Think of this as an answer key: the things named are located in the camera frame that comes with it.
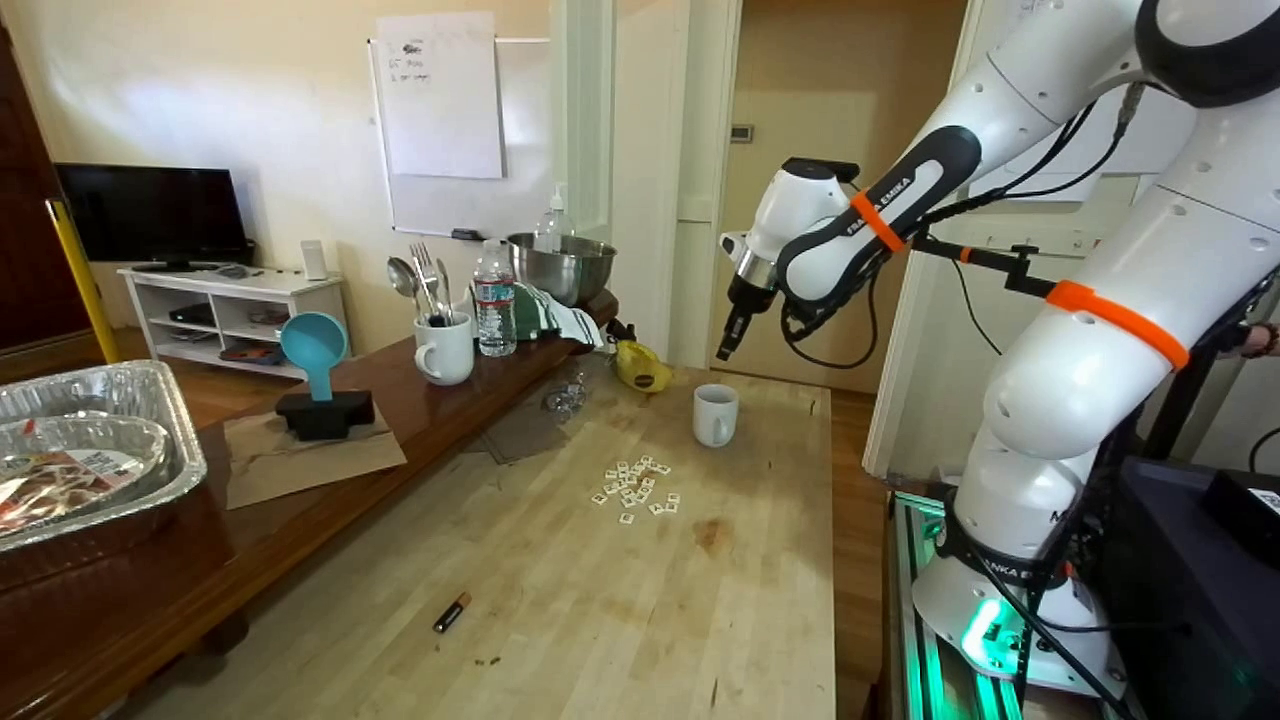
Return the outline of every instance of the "cabinet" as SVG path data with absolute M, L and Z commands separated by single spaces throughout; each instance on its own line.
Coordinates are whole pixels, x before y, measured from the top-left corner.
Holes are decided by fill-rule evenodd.
M 296 312 L 343 321 L 343 282 L 283 274 L 139 274 L 121 270 L 136 326 L 154 356 L 221 363 L 266 378 L 296 378 L 282 354 L 282 326 Z

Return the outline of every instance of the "white cup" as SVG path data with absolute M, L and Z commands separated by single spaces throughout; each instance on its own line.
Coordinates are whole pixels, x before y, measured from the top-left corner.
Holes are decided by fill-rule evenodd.
M 692 435 L 709 447 L 726 447 L 738 435 L 738 387 L 727 385 L 700 385 L 692 392 Z
M 428 385 L 466 385 L 476 372 L 476 345 L 468 317 L 422 317 L 411 321 L 411 363 Z

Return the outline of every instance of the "metal tray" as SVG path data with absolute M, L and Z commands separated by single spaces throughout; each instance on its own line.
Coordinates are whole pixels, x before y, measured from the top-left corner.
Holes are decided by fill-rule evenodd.
M 161 511 L 199 490 L 199 481 L 208 475 L 187 403 L 177 387 L 173 370 L 161 360 L 95 363 L 0 387 L 0 425 L 66 411 L 114 411 L 164 425 L 170 440 L 161 472 L 150 472 L 123 496 L 114 496 L 95 508 L 80 508 L 73 515 L 0 537 L 0 556 Z

